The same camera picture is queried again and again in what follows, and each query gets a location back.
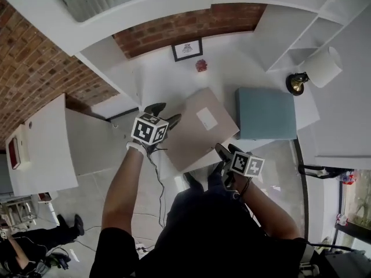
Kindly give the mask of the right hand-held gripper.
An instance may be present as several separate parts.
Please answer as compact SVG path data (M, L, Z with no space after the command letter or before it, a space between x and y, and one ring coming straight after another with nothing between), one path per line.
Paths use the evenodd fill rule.
M223 181L226 188L232 187L234 174L248 178L261 176L265 162L263 158L254 156L251 153L245 153L234 144L229 144L227 149L222 144L217 143L214 149L224 162Z

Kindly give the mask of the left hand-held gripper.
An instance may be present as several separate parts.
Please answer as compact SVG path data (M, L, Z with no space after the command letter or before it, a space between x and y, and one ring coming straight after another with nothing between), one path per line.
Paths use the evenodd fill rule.
M165 107L166 103L151 104L134 120L131 137L143 144L148 153L153 153L165 139L167 131L172 130L181 121L182 114L173 115L167 121L159 118Z

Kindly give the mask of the beige box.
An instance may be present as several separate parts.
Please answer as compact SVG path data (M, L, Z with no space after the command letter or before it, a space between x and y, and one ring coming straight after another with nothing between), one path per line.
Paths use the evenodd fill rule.
M210 88L198 90L170 111L181 114L162 147L177 171L183 171L237 132L238 126Z

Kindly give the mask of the teal box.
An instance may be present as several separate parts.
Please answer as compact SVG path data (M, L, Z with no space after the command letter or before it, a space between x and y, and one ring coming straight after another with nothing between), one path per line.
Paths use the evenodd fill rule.
M235 91L239 138L294 140L297 136L294 98L277 89L240 87Z

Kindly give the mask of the person's left forearm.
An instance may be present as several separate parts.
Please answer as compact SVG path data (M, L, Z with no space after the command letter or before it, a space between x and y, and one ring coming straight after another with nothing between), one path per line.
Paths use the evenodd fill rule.
M137 199L144 155L130 147L115 174L104 202L101 228L132 232L132 218Z

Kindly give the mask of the person's right forearm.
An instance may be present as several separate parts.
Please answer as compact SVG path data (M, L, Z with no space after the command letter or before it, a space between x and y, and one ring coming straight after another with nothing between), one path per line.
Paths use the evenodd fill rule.
M234 174L234 188L255 215L265 233L277 239L300 238L300 231L293 218L262 190L251 179Z

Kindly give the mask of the white desk with drawers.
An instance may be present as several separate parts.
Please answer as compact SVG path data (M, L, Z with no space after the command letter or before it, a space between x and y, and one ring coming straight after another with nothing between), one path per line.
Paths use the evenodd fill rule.
M265 72L253 56L240 50L237 35L211 37L203 40L203 56L174 62L169 47L139 56L130 61L134 64L134 75L139 86L142 107L157 102L166 102L162 113L165 118L173 108L181 105L190 95L208 87L223 104L226 111L236 121L235 91L240 87L256 87L284 91L285 76L288 71ZM206 60L208 69L197 72L195 63ZM294 101L297 129L302 129L319 120L319 113L311 92L304 92L303 101ZM283 138L237 140L230 138L225 143L233 143L243 151L252 151ZM177 171L163 152L154 153L161 180L177 176Z

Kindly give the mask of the person's left shoe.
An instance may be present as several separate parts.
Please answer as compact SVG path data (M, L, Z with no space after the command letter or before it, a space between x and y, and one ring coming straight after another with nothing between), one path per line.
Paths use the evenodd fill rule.
M186 172L183 174L184 176L184 179L186 180L186 182L188 183L189 187L191 190L195 191L195 192L203 192L203 186L202 184L197 181L192 175L190 172Z

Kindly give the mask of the black framed picture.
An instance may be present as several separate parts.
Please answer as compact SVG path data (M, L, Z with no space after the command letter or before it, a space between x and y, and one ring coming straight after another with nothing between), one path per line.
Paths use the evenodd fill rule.
M203 55L201 38L189 42L177 43L172 45L171 48L175 62Z

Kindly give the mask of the person's black clothing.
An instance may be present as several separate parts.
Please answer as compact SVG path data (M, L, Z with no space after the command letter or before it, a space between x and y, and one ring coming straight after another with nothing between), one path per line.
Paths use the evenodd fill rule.
M101 229L89 278L297 278L306 242L270 237L237 193L222 164L203 192L177 194L154 248L140 258L132 233Z

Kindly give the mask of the white shelf cabinet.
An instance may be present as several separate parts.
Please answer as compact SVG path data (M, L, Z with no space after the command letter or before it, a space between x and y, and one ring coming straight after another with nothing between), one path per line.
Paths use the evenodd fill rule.
M264 70L274 68L316 19L349 24L371 0L7 0L31 24L70 56L93 62L99 46L112 48L112 35L165 16L224 3L267 5L253 37Z

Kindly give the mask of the white table lamp brass base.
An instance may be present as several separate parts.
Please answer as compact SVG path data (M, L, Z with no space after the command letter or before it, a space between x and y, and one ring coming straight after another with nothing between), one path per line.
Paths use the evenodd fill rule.
M341 57L334 47L315 53L299 65L299 71L286 77L286 88L294 96L304 93L304 84L311 82L318 88L325 87L343 70Z

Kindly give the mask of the white side cabinet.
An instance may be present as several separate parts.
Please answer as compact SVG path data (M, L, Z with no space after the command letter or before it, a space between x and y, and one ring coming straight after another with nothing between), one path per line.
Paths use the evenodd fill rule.
M21 165L12 170L15 196L36 195L78 186L77 178L118 166L130 134L111 122L70 110L62 94L21 124L17 137Z

